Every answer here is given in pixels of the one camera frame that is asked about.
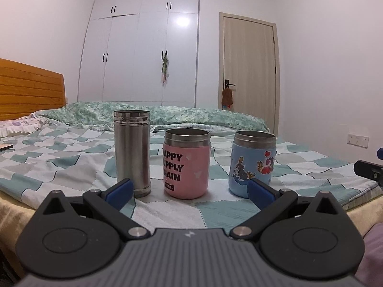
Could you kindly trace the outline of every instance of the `door frame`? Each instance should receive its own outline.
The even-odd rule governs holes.
[[[255,22],[257,24],[262,24],[266,26],[270,26],[273,28],[273,37],[274,37],[274,53],[275,53],[275,66],[276,66],[276,74],[275,74],[275,115],[274,115],[274,125],[268,126],[270,131],[275,135],[278,134],[278,125],[279,125],[279,103],[280,103],[280,73],[279,73],[279,48],[278,48],[278,36],[276,33],[276,24],[267,21],[260,21],[258,19],[226,14],[220,12],[220,75],[219,75],[219,85],[218,85],[218,109],[222,108],[222,90],[224,89],[224,55],[225,55],[225,35],[224,35],[224,18],[234,18],[240,19],[244,21]]]

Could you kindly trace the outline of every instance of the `white wardrobe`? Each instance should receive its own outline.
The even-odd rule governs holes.
[[[198,10],[199,0],[95,0],[79,101],[194,107]]]

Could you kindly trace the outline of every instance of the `blue cup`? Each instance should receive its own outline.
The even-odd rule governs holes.
[[[275,155],[275,135],[253,130],[236,132],[231,150],[230,191],[247,199],[250,179],[255,177],[270,184]]]

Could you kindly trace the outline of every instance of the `triangular cutout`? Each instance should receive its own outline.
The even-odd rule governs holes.
[[[329,199],[323,198],[321,202],[319,203],[316,212],[321,212],[323,214],[330,214],[330,215],[337,215],[338,212],[332,205]]]
[[[58,214],[64,211],[65,209],[62,206],[60,199],[55,197],[54,199],[51,199],[47,208],[45,208],[43,215]]]

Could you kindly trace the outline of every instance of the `wall socket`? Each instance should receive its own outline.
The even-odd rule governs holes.
[[[348,134],[347,135],[347,143],[348,144],[353,144],[354,146],[360,146],[362,148],[368,148],[368,140],[370,138],[366,136],[357,136],[357,135],[352,135]]]

